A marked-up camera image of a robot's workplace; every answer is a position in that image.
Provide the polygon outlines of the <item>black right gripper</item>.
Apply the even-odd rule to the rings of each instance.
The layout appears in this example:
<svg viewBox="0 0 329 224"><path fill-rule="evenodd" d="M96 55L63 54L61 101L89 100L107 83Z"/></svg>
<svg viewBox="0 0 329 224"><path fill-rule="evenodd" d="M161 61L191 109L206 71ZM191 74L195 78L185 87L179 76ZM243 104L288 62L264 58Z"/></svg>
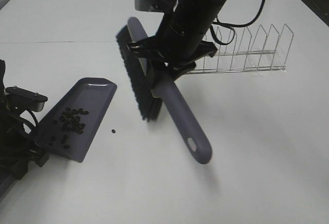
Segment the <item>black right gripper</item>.
<svg viewBox="0 0 329 224"><path fill-rule="evenodd" d="M133 56L156 62L167 62L173 80L194 70L195 61L213 56L217 48L203 41L216 15L213 13L164 14L154 36L148 37L141 22L130 17L127 22L131 42L127 44Z"/></svg>

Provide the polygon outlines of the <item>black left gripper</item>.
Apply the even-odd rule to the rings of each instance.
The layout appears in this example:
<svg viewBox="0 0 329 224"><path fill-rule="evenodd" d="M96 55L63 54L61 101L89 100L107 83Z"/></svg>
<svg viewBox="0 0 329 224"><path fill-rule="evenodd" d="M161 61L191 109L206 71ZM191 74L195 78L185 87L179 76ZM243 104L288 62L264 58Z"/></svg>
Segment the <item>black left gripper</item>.
<svg viewBox="0 0 329 224"><path fill-rule="evenodd" d="M6 63L1 60L1 169L15 179L22 179L28 165L43 167L49 153L37 146L39 122L34 111L13 110L7 101L4 76Z"/></svg>

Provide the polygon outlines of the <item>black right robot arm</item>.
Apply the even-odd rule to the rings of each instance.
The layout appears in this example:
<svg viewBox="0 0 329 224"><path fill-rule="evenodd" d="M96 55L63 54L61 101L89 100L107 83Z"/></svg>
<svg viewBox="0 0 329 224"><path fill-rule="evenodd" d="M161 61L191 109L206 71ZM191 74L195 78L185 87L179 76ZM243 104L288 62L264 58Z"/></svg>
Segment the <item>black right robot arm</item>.
<svg viewBox="0 0 329 224"><path fill-rule="evenodd" d="M162 13L154 36L143 35L136 18L128 21L130 40L127 70L154 83L162 71L177 79L195 68L195 62L214 56L214 43L204 41L227 0L135 0L138 11Z"/></svg>

